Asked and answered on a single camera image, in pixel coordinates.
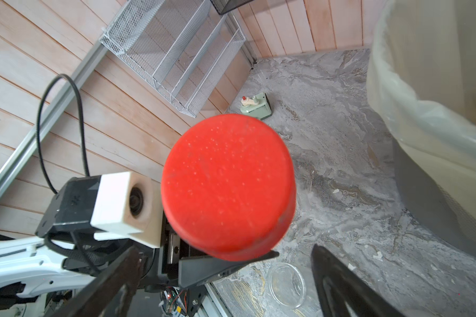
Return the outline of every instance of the camera lens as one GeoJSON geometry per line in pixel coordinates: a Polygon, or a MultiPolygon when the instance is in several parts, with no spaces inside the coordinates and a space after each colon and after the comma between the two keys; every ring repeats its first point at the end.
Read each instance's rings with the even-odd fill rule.
{"type": "Polygon", "coordinates": [[[133,187],[133,189],[130,191],[129,207],[130,213],[132,213],[134,217],[141,213],[141,209],[143,207],[143,193],[141,193],[141,189],[133,187]]]}

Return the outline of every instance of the metal rail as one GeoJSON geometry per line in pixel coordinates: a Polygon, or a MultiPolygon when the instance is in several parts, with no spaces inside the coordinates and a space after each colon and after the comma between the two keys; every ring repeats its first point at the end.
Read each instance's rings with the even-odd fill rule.
{"type": "Polygon", "coordinates": [[[222,315],[222,317],[231,317],[231,313],[224,304],[224,301],[222,300],[222,297],[220,297],[219,292],[217,292],[215,286],[213,286],[212,283],[206,283],[204,286],[207,288],[208,296],[212,299],[213,304],[215,305],[220,315],[222,315]]]}
{"type": "MultiPolygon", "coordinates": [[[[101,43],[96,43],[88,52],[85,59],[79,64],[71,77],[78,88],[81,88],[95,67],[100,63],[108,49],[101,43]]],[[[43,118],[40,123],[40,139],[42,140],[51,128],[55,125],[58,118],[63,114],[65,108],[74,99],[75,95],[69,83],[65,83],[60,92],[53,99],[49,107],[43,112],[43,118]]],[[[28,162],[33,152],[37,149],[35,142],[35,127],[28,132],[21,141],[18,148],[9,157],[7,162],[0,168],[0,198],[5,193],[9,185],[19,174],[21,169],[28,162]]]]}

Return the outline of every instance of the small paper scrap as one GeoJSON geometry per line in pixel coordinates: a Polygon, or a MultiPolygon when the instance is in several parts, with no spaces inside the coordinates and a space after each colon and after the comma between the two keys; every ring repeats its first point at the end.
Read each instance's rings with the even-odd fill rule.
{"type": "Polygon", "coordinates": [[[377,251],[377,255],[374,255],[372,257],[376,260],[383,262],[383,254],[381,253],[381,251],[377,251]]]}

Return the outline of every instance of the transparent petri dish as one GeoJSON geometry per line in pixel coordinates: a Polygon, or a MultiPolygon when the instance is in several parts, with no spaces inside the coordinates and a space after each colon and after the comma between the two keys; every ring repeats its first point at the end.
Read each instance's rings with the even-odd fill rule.
{"type": "Polygon", "coordinates": [[[280,305],[294,309],[305,301],[306,285],[300,271],[289,263],[278,263],[270,269],[268,288],[280,305]]]}

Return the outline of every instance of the wire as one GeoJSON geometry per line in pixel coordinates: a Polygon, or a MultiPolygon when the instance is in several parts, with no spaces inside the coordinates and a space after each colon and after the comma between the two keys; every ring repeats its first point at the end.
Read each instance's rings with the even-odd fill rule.
{"type": "MultiPolygon", "coordinates": [[[[39,249],[42,246],[44,246],[44,244],[41,244],[41,245],[37,246],[36,248],[39,249]]],[[[21,249],[21,250],[12,251],[12,252],[5,253],[5,254],[0,254],[0,258],[9,256],[9,255],[13,255],[13,254],[17,254],[17,253],[21,253],[21,252],[25,252],[25,251],[26,251],[26,249],[21,249]]]]}
{"type": "Polygon", "coordinates": [[[153,261],[153,257],[154,257],[154,255],[155,255],[155,254],[154,254],[154,253],[152,253],[152,263],[150,264],[150,267],[148,267],[148,270],[146,270],[146,271],[145,271],[146,273],[145,273],[145,274],[143,274],[143,276],[141,276],[141,279],[140,279],[140,280],[142,280],[142,279],[143,279],[143,278],[144,278],[144,277],[145,277],[145,276],[148,274],[148,272],[150,272],[150,270],[152,269],[153,262],[154,262],[154,261],[153,261]]]}
{"type": "Polygon", "coordinates": [[[90,171],[88,169],[88,159],[86,157],[86,146],[85,146],[85,123],[83,121],[83,103],[81,102],[81,95],[79,93],[79,90],[74,83],[74,81],[66,74],[61,73],[58,74],[51,82],[49,85],[46,87],[46,90],[44,91],[43,97],[40,99],[40,104],[39,104],[39,110],[37,112],[37,123],[35,125],[36,129],[36,141],[37,141],[37,149],[38,149],[38,154],[39,154],[39,161],[40,161],[40,168],[43,171],[44,178],[46,182],[48,183],[49,188],[51,191],[55,194],[58,192],[56,191],[55,187],[53,187],[53,184],[51,184],[51,181],[49,179],[48,173],[46,172],[46,169],[44,167],[44,159],[43,159],[43,154],[40,149],[40,115],[43,112],[43,107],[44,103],[46,101],[46,98],[48,97],[49,92],[51,91],[52,87],[57,83],[58,80],[64,78],[67,80],[72,87],[72,90],[74,91],[74,94],[76,95],[76,103],[77,103],[77,113],[79,117],[79,131],[80,131],[80,137],[81,137],[81,156],[83,159],[83,168],[85,170],[85,176],[90,176],[90,171]]]}
{"type": "Polygon", "coordinates": [[[182,294],[182,293],[183,293],[183,291],[182,291],[182,292],[179,292],[178,295],[176,295],[175,299],[171,302],[171,305],[170,305],[170,307],[167,309],[167,311],[171,311],[171,307],[173,306],[173,304],[175,303],[175,301],[178,299],[178,296],[180,296],[180,294],[182,294]]]}
{"type": "Polygon", "coordinates": [[[88,257],[88,255],[86,254],[85,252],[85,249],[83,249],[83,246],[81,245],[81,242],[79,240],[79,237],[77,236],[77,233],[74,232],[74,231],[71,231],[70,232],[70,236],[74,242],[74,244],[76,245],[77,249],[80,251],[81,255],[83,256],[83,258],[85,259],[86,263],[88,264],[89,267],[92,268],[92,270],[94,271],[95,275],[99,275],[100,274],[100,270],[97,268],[97,266],[90,260],[90,258],[88,257]]]}

